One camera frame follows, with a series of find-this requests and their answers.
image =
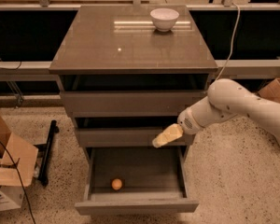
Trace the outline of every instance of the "cardboard box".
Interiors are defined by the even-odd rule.
[[[33,179],[38,149],[10,131],[0,116],[0,211],[21,208],[23,189],[18,172],[8,156],[17,164],[22,183],[29,186]]]
[[[259,91],[259,96],[280,103],[280,78],[273,80]]]

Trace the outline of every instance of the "gray countertop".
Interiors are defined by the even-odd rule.
[[[180,14],[170,32],[155,29],[157,7]],[[84,6],[50,67],[52,74],[212,73],[216,62],[185,6]]]

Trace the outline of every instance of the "cabinet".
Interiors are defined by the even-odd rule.
[[[217,66],[186,7],[166,6],[180,14],[167,33],[150,20],[157,7],[81,7],[50,67],[90,166],[81,215],[198,206],[184,172],[193,136],[160,149],[151,142],[205,96]],[[121,190],[112,190],[113,178]]]

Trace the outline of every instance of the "speckled floor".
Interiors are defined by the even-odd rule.
[[[82,217],[74,204],[83,197],[87,162],[77,145],[70,118],[59,100],[26,100],[20,108],[0,100],[0,114],[11,130],[32,144],[44,143],[50,121],[60,132],[52,148],[49,184],[27,188],[36,223],[97,224],[280,224],[280,148],[274,138],[247,118],[214,124],[197,134],[185,163],[193,214]],[[0,223],[32,223],[22,209],[0,213]]]

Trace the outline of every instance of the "white robot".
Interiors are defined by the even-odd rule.
[[[236,115],[254,120],[261,128],[275,136],[280,145],[280,104],[262,99],[230,79],[212,83],[207,96],[180,113],[177,124],[160,133],[152,142],[161,147],[181,137],[196,134],[203,128],[224,122]]]

